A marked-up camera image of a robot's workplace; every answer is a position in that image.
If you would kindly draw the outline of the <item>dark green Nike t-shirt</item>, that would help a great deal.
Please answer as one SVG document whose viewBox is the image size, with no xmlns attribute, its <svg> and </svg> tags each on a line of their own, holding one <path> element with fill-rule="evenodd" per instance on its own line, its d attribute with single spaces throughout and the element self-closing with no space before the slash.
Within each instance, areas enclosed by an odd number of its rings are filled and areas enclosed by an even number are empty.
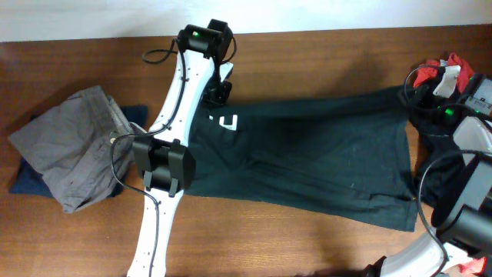
<svg viewBox="0 0 492 277">
<path fill-rule="evenodd" d="M 398 88 L 202 108 L 189 195 L 285 205 L 404 232 L 417 208 Z"/>
</svg>

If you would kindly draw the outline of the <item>red garment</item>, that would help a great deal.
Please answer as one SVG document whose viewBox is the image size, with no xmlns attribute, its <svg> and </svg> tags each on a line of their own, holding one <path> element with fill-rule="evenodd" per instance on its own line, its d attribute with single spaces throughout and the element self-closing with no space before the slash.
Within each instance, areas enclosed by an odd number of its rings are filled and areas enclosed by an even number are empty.
<svg viewBox="0 0 492 277">
<path fill-rule="evenodd" d="M 475 71 L 471 68 L 470 64 L 464 58 L 461 58 L 455 52 L 451 52 L 447 59 L 447 66 L 454 65 L 460 66 L 460 74 L 457 77 L 457 89 L 460 93 L 463 93 Z M 417 77 L 414 80 L 413 87 L 416 88 L 420 85 L 423 85 L 425 82 L 433 80 L 436 77 L 437 70 L 435 68 L 418 69 Z"/>
</svg>

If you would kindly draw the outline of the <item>black garment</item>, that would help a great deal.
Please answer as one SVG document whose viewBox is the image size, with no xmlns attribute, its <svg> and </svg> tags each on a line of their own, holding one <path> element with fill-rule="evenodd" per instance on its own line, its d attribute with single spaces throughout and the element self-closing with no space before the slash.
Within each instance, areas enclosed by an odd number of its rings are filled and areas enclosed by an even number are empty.
<svg viewBox="0 0 492 277">
<path fill-rule="evenodd" d="M 448 128 L 424 122 L 418 123 L 416 129 L 424 148 L 427 150 L 427 157 L 417 167 L 414 177 L 414 186 L 417 192 L 419 183 L 429 164 L 443 154 L 459 150 L 459 147 L 454 142 Z M 454 186 L 455 179 L 464 168 L 465 163 L 462 155 L 455 155 L 436 162 L 424 178 L 421 200 L 434 208 L 444 193 Z"/>
</svg>

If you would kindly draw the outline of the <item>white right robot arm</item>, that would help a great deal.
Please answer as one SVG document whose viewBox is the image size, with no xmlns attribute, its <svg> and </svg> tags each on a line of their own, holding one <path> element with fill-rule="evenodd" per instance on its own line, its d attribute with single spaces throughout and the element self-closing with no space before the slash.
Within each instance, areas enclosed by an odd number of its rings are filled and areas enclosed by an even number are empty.
<svg viewBox="0 0 492 277">
<path fill-rule="evenodd" d="M 416 177 L 426 232 L 363 276 L 438 276 L 470 262 L 478 263 L 476 276 L 491 274 L 491 78 L 463 80 L 458 65 L 430 69 L 435 78 L 400 93 L 412 125 L 435 141 Z"/>
</svg>

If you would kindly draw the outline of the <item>navy blue folded garment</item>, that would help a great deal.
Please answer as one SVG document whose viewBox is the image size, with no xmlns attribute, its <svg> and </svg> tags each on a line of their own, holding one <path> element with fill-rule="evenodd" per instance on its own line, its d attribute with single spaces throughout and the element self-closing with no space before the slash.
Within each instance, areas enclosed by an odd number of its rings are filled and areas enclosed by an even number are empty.
<svg viewBox="0 0 492 277">
<path fill-rule="evenodd" d="M 134 122 L 140 127 L 145 126 L 148 119 L 148 107 L 146 105 L 126 105 L 121 106 L 120 109 L 129 122 Z M 11 185 L 8 192 L 53 199 L 49 187 L 42 179 L 42 174 L 36 172 L 23 157 L 21 157 L 14 184 Z"/>
</svg>

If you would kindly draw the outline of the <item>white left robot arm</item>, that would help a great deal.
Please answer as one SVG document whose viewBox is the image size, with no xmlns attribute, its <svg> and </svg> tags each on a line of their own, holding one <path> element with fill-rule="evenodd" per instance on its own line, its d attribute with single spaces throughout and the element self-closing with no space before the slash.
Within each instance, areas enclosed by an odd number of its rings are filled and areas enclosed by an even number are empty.
<svg viewBox="0 0 492 277">
<path fill-rule="evenodd" d="M 150 129 L 138 129 L 132 142 L 145 207 L 129 277 L 166 274 L 174 216 L 196 169 L 188 148 L 191 123 L 199 105 L 224 105 L 232 88 L 228 78 L 234 66 L 226 54 L 236 42 L 227 22 L 187 25 L 175 43 L 176 69 L 165 103 Z"/>
</svg>

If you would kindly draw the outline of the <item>grey folded shorts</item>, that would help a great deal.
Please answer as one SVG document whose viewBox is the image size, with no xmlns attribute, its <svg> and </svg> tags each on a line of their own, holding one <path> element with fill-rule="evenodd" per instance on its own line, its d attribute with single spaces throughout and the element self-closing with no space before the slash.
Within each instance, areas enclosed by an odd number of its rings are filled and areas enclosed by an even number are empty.
<svg viewBox="0 0 492 277">
<path fill-rule="evenodd" d="M 100 86 L 76 92 L 12 133 L 8 140 L 49 187 L 66 213 L 82 210 L 121 190 L 133 161 L 132 131 L 116 101 Z"/>
</svg>

